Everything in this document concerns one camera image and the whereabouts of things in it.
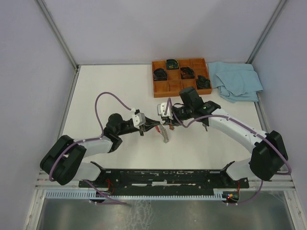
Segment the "metal key organizer red handle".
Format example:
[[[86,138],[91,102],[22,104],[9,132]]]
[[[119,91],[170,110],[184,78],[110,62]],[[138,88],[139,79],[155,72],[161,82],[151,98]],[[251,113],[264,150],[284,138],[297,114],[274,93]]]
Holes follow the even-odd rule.
[[[169,137],[168,137],[167,131],[163,127],[163,125],[157,125],[156,126],[156,130],[158,131],[159,134],[162,135],[162,137],[164,139],[164,143],[168,143],[169,142]]]

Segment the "key with red tag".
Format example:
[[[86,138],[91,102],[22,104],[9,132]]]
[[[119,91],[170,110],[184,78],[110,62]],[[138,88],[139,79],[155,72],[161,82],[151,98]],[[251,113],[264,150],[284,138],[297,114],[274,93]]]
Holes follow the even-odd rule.
[[[173,125],[169,125],[169,129],[170,129],[171,131],[174,131],[174,130],[175,130],[175,127],[174,127]]]

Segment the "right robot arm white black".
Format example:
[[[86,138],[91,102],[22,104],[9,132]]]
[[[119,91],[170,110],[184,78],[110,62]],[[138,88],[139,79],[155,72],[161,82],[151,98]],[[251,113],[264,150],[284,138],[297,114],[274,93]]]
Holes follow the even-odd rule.
[[[213,101],[204,102],[193,87],[179,93],[182,105],[176,107],[171,100],[157,106],[157,113],[165,125],[188,128],[195,122],[215,128],[245,147],[251,156],[242,161],[232,161],[224,167],[220,182],[232,187],[238,180],[255,176],[269,181],[274,175],[291,173],[288,155],[281,134],[257,130],[231,116]]]

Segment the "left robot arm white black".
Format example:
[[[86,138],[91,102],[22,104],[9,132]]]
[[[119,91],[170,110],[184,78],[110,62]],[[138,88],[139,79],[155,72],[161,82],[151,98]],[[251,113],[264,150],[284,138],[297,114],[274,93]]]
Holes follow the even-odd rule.
[[[85,157],[112,153],[122,144],[120,136],[145,132],[160,125],[161,122],[147,118],[137,111],[130,120],[123,120],[118,113],[108,118],[103,134],[99,137],[74,140],[68,135],[61,136],[40,162],[40,168],[49,175],[51,181],[66,185],[71,180],[89,180],[101,187],[106,175],[97,163],[82,162]]]

